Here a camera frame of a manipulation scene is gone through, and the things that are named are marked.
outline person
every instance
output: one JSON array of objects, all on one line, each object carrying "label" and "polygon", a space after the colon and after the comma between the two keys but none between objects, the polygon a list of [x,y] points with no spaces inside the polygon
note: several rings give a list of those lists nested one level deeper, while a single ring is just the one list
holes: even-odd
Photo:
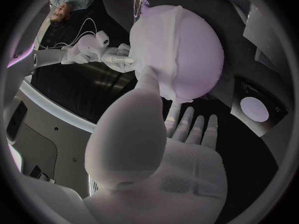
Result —
[{"label": "person", "polygon": [[50,0],[57,9],[51,17],[50,24],[55,28],[65,25],[74,10],[86,9],[93,0]]}]

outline man's hair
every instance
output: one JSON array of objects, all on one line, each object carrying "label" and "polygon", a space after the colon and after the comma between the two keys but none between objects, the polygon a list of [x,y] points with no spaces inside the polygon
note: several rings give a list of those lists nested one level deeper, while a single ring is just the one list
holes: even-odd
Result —
[{"label": "man's hair", "polygon": [[61,21],[58,21],[56,19],[51,19],[50,25],[55,28],[63,27],[67,22],[67,19],[63,18]]}]

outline pink light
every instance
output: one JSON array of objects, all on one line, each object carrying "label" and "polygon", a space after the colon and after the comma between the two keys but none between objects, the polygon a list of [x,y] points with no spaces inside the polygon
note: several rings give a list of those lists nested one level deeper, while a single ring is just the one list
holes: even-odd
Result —
[{"label": "pink light", "polygon": [[8,66],[7,66],[7,68],[10,67],[10,66],[12,66],[12,65],[14,65],[15,63],[23,60],[24,58],[26,58],[33,51],[33,48],[34,48],[34,44],[32,44],[32,46],[30,47],[30,49],[25,54],[23,54],[22,56],[20,56],[16,60],[14,60],[11,63],[9,63]]}]

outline circular light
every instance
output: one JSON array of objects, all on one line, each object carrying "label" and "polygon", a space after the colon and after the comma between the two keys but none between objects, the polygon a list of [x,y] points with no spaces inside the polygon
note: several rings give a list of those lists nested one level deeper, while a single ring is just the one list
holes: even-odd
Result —
[{"label": "circular light", "polygon": [[265,122],[269,118],[269,112],[266,106],[254,97],[242,99],[241,109],[248,118],[256,122]]}]

